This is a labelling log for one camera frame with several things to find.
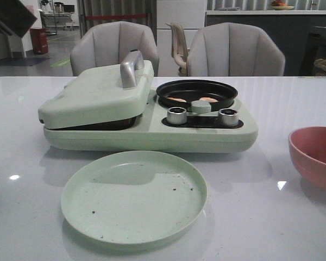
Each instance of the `glossy table surface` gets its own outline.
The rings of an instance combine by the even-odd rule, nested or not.
[[[242,153],[176,153],[203,174],[208,202],[177,241],[138,253],[94,244],[61,212],[66,182],[111,153],[45,140],[37,109],[71,79],[0,77],[0,261],[326,260],[326,191],[301,178],[287,143],[296,128],[326,126],[326,78],[209,78],[238,89],[258,139]]]

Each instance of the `plate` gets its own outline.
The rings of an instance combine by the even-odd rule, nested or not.
[[[69,224],[92,239],[145,248],[182,235],[203,210],[207,188],[189,162],[156,151],[128,151],[76,172],[61,197]]]
[[[273,8],[274,10],[290,10],[293,9],[294,7],[291,5],[282,5],[282,6],[271,5],[271,8]]]

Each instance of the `frying pan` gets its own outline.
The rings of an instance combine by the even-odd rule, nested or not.
[[[199,100],[201,97],[218,100],[210,103],[211,111],[218,111],[230,107],[238,95],[238,91],[228,84],[200,79],[168,82],[159,86],[156,92],[162,105],[183,107],[188,111],[191,111],[191,102]],[[181,98],[186,102],[171,100],[168,97]]]

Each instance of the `gray floor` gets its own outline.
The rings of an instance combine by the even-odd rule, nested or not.
[[[48,58],[33,66],[0,65],[0,76],[72,76],[70,51],[80,40],[77,27],[73,31],[60,28],[57,35],[47,37],[48,53],[32,54],[29,58]]]

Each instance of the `fruit bowl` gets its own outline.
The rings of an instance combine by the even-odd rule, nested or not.
[[[294,7],[291,5],[271,5],[271,8],[274,10],[290,10]]]
[[[289,135],[291,160],[308,181],[326,190],[326,127],[305,127]]]

